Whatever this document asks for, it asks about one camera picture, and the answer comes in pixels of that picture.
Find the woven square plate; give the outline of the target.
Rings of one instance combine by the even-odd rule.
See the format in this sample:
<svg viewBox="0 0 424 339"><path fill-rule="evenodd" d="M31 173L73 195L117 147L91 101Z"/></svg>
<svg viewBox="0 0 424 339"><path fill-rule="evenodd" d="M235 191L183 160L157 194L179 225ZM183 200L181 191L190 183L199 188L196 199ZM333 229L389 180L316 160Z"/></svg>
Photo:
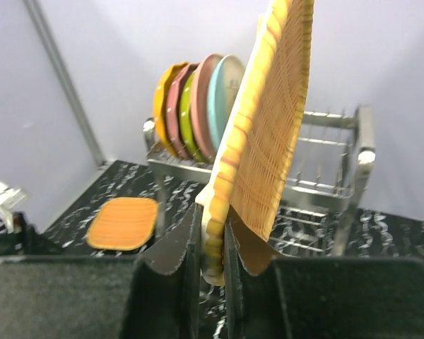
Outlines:
<svg viewBox="0 0 424 339"><path fill-rule="evenodd" d="M263 240L271 233L305 112L314 2L271 1L232 106L202 207L201 273L224 283L225 221L236 212Z"/></svg>

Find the beige pink leaf plate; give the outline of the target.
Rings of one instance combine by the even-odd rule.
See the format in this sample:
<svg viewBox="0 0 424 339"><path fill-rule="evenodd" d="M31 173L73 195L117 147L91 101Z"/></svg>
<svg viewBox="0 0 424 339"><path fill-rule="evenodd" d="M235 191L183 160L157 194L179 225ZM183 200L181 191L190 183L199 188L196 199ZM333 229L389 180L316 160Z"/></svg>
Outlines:
<svg viewBox="0 0 424 339"><path fill-rule="evenodd" d="M194 72L191 93L191 120L194 137L199 150L207 160L215 157L207 119L208 86L212 73L222 55L212 53L206 56Z"/></svg>

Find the tan plates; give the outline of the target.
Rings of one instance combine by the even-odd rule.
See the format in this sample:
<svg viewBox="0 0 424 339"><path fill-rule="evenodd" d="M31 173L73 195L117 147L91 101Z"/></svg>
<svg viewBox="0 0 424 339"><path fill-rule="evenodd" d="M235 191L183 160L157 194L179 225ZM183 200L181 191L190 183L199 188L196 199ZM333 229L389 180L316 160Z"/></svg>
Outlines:
<svg viewBox="0 0 424 339"><path fill-rule="evenodd" d="M88 228L94 249L132 251L153 236L158 203L152 198L119 197L106 202Z"/></svg>

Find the pink dotted scalloped plate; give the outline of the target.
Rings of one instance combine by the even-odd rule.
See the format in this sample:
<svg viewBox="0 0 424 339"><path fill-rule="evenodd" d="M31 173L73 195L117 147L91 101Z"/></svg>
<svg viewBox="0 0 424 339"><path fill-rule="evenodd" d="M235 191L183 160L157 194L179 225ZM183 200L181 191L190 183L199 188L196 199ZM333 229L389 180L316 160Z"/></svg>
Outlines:
<svg viewBox="0 0 424 339"><path fill-rule="evenodd" d="M169 142L179 158L189 160L191 157L184 149L183 140L179 129L179 104L188 77L196 70L198 63L188 63L182 67L179 73L174 77L168 90L166 102L166 127Z"/></svg>

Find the orange dotted scalloped plate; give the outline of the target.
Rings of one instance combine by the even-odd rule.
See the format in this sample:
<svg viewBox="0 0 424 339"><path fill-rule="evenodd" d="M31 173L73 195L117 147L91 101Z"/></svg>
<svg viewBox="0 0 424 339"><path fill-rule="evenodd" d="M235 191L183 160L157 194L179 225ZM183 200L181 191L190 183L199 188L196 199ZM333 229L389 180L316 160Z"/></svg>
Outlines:
<svg viewBox="0 0 424 339"><path fill-rule="evenodd" d="M162 74L156 86L153 95L153 120L155 123L155 131L160 139L160 142L171 154L175 154L173 147L167 137L167 129L165 125L165 108L167 94L175 76L188 64L187 61L173 64L168 67Z"/></svg>

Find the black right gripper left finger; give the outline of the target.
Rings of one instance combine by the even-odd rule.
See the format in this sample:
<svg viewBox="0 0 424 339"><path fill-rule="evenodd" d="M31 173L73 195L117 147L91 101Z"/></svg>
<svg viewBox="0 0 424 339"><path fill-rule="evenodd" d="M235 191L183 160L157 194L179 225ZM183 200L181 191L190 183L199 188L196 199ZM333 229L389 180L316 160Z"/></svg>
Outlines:
<svg viewBox="0 0 424 339"><path fill-rule="evenodd" d="M198 337L201 214L191 204L136 260L120 338Z"/></svg>

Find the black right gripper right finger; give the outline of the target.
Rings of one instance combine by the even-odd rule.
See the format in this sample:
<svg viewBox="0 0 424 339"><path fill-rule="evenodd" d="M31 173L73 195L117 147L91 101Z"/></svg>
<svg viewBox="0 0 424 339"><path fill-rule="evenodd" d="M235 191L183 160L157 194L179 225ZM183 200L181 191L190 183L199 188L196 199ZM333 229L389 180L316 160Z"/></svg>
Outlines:
<svg viewBox="0 0 424 339"><path fill-rule="evenodd" d="M291 338L274 260L283 254L228 212L224 233L225 300L229 338Z"/></svg>

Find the yellow-green dotted scalloped plate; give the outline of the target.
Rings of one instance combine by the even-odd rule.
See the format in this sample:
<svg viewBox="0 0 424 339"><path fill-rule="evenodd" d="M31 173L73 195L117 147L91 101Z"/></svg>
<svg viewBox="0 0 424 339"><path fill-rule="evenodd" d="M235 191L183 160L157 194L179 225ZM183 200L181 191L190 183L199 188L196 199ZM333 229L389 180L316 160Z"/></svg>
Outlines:
<svg viewBox="0 0 424 339"><path fill-rule="evenodd" d="M184 84L184 89L182 90L179 103L179 130L187 152L194 160L203 162L205 158L196 144L191 122L190 103L194 73L195 71L189 75L186 83Z"/></svg>

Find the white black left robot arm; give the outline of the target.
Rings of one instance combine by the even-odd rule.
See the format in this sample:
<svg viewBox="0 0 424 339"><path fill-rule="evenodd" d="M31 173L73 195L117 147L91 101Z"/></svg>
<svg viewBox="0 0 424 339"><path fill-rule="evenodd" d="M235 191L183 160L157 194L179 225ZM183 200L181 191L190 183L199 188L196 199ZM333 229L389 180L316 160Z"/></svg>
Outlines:
<svg viewBox="0 0 424 339"><path fill-rule="evenodd" d="M58 244L37 232L34 224L26 220L25 213L13 213L13 226L9 232L0 219L0 256L63 254L64 250Z"/></svg>

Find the beige blue leaf plate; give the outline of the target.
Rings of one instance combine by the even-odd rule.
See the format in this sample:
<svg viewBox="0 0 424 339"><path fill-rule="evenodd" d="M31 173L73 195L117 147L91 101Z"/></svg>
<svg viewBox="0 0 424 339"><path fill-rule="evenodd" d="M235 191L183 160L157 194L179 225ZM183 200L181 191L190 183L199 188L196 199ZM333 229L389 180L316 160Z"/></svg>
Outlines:
<svg viewBox="0 0 424 339"><path fill-rule="evenodd" d="M245 66L235 55L223 57L213 70L207 93L207 119L212 145L218 151Z"/></svg>

